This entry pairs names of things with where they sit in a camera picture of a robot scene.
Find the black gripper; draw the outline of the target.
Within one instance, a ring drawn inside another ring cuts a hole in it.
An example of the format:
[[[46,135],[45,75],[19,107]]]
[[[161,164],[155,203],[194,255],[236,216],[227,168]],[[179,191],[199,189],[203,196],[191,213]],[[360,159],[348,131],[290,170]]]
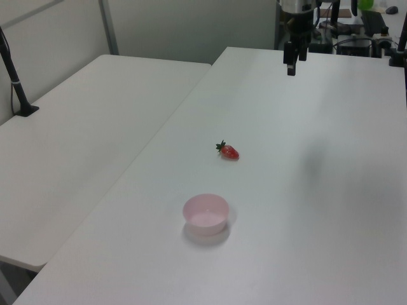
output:
[[[299,61],[307,60],[308,45],[314,29],[314,12],[287,13],[287,31],[290,41],[284,43],[283,63],[287,66],[287,75],[296,75],[297,56]]]

